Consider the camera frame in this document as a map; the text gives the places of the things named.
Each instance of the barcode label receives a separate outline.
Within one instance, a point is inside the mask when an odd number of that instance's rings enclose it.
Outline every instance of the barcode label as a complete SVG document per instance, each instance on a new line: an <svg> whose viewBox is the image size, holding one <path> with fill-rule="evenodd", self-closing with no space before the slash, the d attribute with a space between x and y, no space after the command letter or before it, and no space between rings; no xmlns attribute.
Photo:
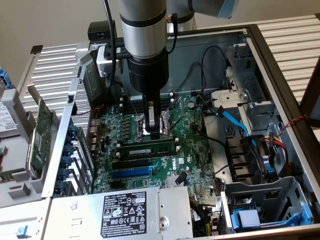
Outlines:
<svg viewBox="0 0 320 240"><path fill-rule="evenodd" d="M2 101L0 101L0 132L17 129L16 124L11 117L8 109Z"/></svg>

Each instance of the green expansion card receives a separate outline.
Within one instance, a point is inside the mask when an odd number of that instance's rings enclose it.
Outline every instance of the green expansion card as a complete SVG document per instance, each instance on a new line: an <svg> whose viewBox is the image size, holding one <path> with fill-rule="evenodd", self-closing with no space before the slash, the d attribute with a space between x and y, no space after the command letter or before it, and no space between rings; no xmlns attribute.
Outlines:
<svg viewBox="0 0 320 240"><path fill-rule="evenodd" d="M33 131L30 163L41 173L50 155L52 113L41 99L39 102L38 118Z"/></svg>
<svg viewBox="0 0 320 240"><path fill-rule="evenodd" d="M204 166L207 172L213 171L211 156L208 157L210 148L209 142L206 138L199 134L194 134L191 129L194 112L188 109L187 103L189 101L196 102L195 97L190 95L183 95L184 101L184 117L175 126L172 137L158 140L156 142L141 142L135 141L137 136L137 115L122 115L118 113L118 108L113 106L108 109L107 113L101 116L102 122L105 122L108 128L106 133L101 137L107 139L105 153L101 154L101 148L97 145L95 164L96 175L94 180L94 193L105 193L112 191L119 191L125 189L147 188L147 187L176 187L175 180L185 171L187 173L187 187L191 197L196 197L200 203L215 204L215 195L210 194L210 187L214 186L214 179L207 177L201 171L200 165ZM181 104L178 102L173 110L169 112L172 123L177 121L181 116ZM201 121L199 118L200 110L197 114L199 125ZM178 138L178 145L180 151L176 152L175 138ZM118 142L121 142L121 147L117 147ZM127 161L121 160L121 156L129 156L129 152L134 154L144 154L169 151L169 154L157 155L150 157L150 164L148 168L152 169L151 175L112 178L114 170L112 165L114 163L125 163ZM111 182L120 183L121 188L111 186Z"/></svg>

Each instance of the motherboard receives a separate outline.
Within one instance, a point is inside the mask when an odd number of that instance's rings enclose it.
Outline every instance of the motherboard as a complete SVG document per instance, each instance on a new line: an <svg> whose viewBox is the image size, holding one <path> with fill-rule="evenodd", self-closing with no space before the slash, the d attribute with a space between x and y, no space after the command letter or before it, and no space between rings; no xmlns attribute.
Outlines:
<svg viewBox="0 0 320 240"><path fill-rule="evenodd" d="M115 105L102 113L94 121L92 131L102 142L95 149L97 171L93 192L186 185L191 198L214 205L214 179L202 171L213 171L209 143L192 126L195 104L194 96L182 95L180 101L164 111L168 123L164 121L163 125L176 125L168 132L165 132L168 127L164 127L159 140L150 140L141 114L123 114ZM180 175L186 176L186 182L178 185Z"/></svg>

